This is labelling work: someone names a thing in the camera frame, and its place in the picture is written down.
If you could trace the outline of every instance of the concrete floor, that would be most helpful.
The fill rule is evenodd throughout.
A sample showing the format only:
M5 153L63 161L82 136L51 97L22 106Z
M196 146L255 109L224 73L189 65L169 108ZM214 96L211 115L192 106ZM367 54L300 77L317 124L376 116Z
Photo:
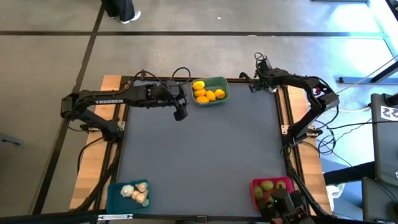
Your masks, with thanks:
M310 0L134 2L142 11L138 21L122 26L105 14L99 29L379 32L365 4ZM91 31L99 8L98 0L3 0L0 31ZM0 132L25 141L23 148L0 149L0 183L7 183L0 187L0 216L30 212L61 122L60 100L73 87L88 39L0 36ZM267 54L275 67L322 77L336 90L344 87L336 83L339 76L363 77L392 57L378 38L97 37L82 89L99 89L103 75L132 75L142 68L163 76L180 66L188 67L197 77L237 77L241 71L252 74L255 52ZM369 103L370 93L394 92L393 86L356 86L341 94L340 107L360 108ZM327 112L321 119L331 117L333 112ZM333 125L369 118L369 112L341 113ZM68 131L43 212L68 210L77 155L85 139L85 134ZM366 146L371 141L370 126L364 126L341 139L336 153L352 164L371 161L373 149ZM333 156L325 159L344 163Z

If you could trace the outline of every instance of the green bowl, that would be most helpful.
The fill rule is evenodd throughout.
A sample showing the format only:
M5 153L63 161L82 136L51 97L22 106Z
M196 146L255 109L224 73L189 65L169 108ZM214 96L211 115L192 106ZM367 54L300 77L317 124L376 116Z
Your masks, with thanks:
M196 96L193 94L195 91L192 88L192 84L196 81L204 81L205 82L205 90L216 91L217 89L222 89L225 92L225 97L223 99L216 99L216 101L211 101L208 103L199 103L197 102ZM217 105L220 103L224 103L229 97L229 86L228 81L224 77L213 77L213 78L199 78L191 82L191 92L192 98L195 100L198 106L210 106L210 105Z

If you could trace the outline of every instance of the black pants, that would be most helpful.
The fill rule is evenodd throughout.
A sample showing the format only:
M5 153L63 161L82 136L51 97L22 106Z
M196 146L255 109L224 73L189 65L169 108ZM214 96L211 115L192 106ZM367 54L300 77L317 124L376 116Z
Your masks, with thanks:
M119 16L120 21L129 21L135 16L131 0L101 0L109 17Z

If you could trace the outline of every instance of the yellow lemon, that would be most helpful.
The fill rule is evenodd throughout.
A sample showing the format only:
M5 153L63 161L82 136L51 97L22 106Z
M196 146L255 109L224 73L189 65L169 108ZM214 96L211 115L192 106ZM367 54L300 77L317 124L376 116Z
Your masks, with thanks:
M209 99L207 97L205 97L205 96L198 96L197 102L199 102L199 103L208 103Z
M205 82L204 81L196 81L192 84L192 88L194 90L200 90L205 87Z
M206 91L206 96L210 101L216 100L216 95L211 90Z
M195 91L193 92L193 94L194 94L195 96L205 96L205 95L206 95L206 90L205 90L205 89L195 90Z
M225 92L222 89L218 89L214 92L214 94L217 96L219 99L223 99L225 97Z

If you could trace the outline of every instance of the white sneaker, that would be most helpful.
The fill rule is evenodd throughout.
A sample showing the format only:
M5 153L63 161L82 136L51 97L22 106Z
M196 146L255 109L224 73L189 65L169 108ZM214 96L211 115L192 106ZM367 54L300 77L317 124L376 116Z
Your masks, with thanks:
M134 15L134 17L132 19L130 19L129 21L120 21L120 22L121 22L121 24L125 25L125 24L128 24L130 21L136 21L140 16L141 16L141 11L137 10L136 14Z

